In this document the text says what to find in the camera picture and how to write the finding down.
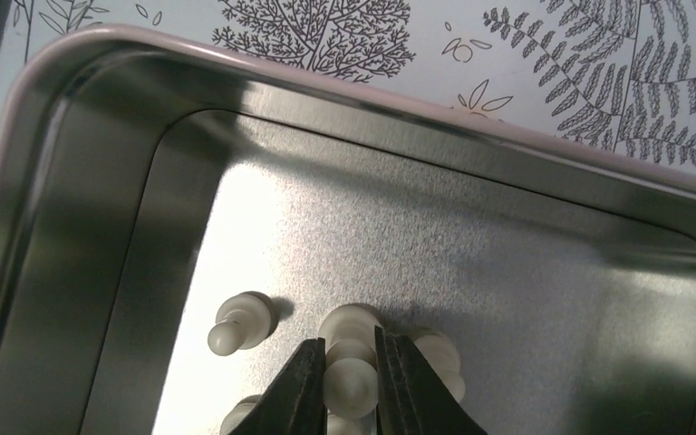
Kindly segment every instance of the metal surface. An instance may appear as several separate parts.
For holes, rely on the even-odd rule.
[[[696,178],[473,118],[126,27],[40,53],[0,133],[0,433],[210,433],[347,302],[450,335],[490,434],[696,428]],[[291,313],[219,358],[246,290]]]

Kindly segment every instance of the pliers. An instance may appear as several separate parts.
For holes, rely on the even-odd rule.
[[[487,435],[406,335],[375,328],[380,435]],[[231,435],[324,435],[324,339],[304,340]]]

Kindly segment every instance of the tree illustration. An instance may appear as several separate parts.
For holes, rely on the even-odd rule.
[[[512,17],[507,8],[484,13],[484,25],[535,60],[539,87],[547,87],[561,136],[654,163],[696,166],[696,131],[667,120],[680,108],[696,112],[696,53],[682,0],[540,0],[552,24]],[[691,2],[696,14],[696,0]],[[650,14],[654,35],[637,33]],[[672,20],[680,41],[665,41]],[[557,37],[562,34],[563,41]],[[633,53],[630,62],[615,53]]]
[[[215,45],[353,82],[411,62],[404,0],[219,0],[246,30],[215,29]]]

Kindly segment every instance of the white plastic push pin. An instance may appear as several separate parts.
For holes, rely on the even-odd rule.
[[[362,435],[362,428],[355,421],[329,414],[326,418],[326,435]]]
[[[414,340],[422,356],[431,369],[449,390],[449,394],[460,403],[466,394],[466,383],[460,376],[460,353],[447,337],[433,331],[426,331]]]
[[[319,327],[328,349],[324,405],[337,417],[358,420],[377,406],[375,326],[380,322],[369,310],[348,304],[329,313]]]
[[[207,343],[212,352],[228,356],[239,349],[252,349],[276,328],[273,303],[260,293],[242,293],[217,310],[215,326]]]
[[[225,419],[223,419],[222,424],[220,424],[219,435],[228,435],[233,429],[235,429],[241,421],[252,412],[252,409],[257,405],[257,401],[260,400],[260,396],[251,396],[240,401],[238,405],[233,407],[228,413]]]

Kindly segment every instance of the wallpaper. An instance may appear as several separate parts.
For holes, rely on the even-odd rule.
[[[696,0],[13,0],[31,56],[125,23],[696,174]]]

